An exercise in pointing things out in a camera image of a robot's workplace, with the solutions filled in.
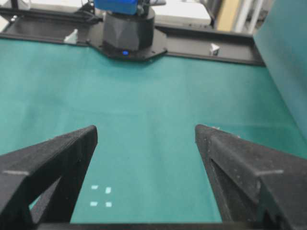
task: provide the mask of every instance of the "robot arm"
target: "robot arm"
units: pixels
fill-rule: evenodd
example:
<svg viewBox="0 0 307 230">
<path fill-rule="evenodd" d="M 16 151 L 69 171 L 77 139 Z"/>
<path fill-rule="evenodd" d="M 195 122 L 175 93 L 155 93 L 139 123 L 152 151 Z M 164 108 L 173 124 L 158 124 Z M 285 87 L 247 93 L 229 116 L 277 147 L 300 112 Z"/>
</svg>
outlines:
<svg viewBox="0 0 307 230">
<path fill-rule="evenodd" d="M 150 0 L 94 0 L 95 7 L 113 13 L 144 16 L 149 12 Z"/>
</svg>

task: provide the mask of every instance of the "green fabric surface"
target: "green fabric surface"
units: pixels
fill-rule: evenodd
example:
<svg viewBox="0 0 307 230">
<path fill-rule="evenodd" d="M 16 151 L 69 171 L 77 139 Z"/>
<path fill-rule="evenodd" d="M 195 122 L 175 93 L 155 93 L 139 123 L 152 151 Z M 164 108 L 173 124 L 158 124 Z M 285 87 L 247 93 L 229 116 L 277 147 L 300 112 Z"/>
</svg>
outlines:
<svg viewBox="0 0 307 230">
<path fill-rule="evenodd" d="M 72 222 L 221 221 L 194 141 L 198 123 L 306 156 L 263 67 L 167 56 L 122 62 L 89 47 L 0 40 L 0 69 L 1 154 L 98 128 Z"/>
<path fill-rule="evenodd" d="M 255 41 L 278 90 L 307 138 L 306 9 L 306 0 L 276 0 Z"/>
</svg>

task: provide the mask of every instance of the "white marking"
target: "white marking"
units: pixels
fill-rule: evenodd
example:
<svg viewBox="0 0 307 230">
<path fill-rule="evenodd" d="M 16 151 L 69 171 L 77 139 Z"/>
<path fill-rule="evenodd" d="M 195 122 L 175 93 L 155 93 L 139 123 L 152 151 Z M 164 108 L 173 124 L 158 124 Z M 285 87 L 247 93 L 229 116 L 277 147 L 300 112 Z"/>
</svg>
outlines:
<svg viewBox="0 0 307 230">
<path fill-rule="evenodd" d="M 25 176 L 29 175 L 29 173 L 26 171 L 4 170 L 3 173 L 12 174 L 12 175 L 25 175 Z"/>
<path fill-rule="evenodd" d="M 112 207 L 112 202 L 106 202 L 106 207 Z"/>
<path fill-rule="evenodd" d="M 96 202 L 96 201 L 92 201 L 90 203 L 90 206 L 92 206 L 92 207 L 96 207 L 97 205 L 98 205 L 98 202 Z"/>
<path fill-rule="evenodd" d="M 110 194 L 112 191 L 112 188 L 111 187 L 106 187 L 106 194 Z"/>
<path fill-rule="evenodd" d="M 257 173 L 257 176 L 261 176 L 261 175 L 267 175 L 267 174 L 282 174 L 283 170 L 282 169 L 276 169 L 276 170 L 270 170 L 270 171 L 262 171 Z"/>
</svg>

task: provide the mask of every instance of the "black metal frame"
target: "black metal frame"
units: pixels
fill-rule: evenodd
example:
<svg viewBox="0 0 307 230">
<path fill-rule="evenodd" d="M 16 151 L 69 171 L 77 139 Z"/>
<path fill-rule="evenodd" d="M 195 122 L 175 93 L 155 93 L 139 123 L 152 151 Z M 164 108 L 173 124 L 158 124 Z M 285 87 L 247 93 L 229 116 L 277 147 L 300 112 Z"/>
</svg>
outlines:
<svg viewBox="0 0 307 230">
<path fill-rule="evenodd" d="M 0 15 L 10 20 L 18 18 L 0 38 L 40 41 L 63 44 L 65 36 L 74 29 L 79 30 L 77 46 L 90 46 L 89 33 L 103 20 L 95 17 L 94 8 L 86 5 L 75 13 L 63 13 L 43 10 L 23 11 L 0 7 Z M 261 55 L 250 35 L 223 33 L 212 29 L 192 29 L 156 24 L 156 29 L 167 35 L 167 55 L 187 58 L 217 60 L 231 63 L 242 63 L 264 66 Z M 210 54 L 211 43 L 220 46 L 219 54 Z"/>
</svg>

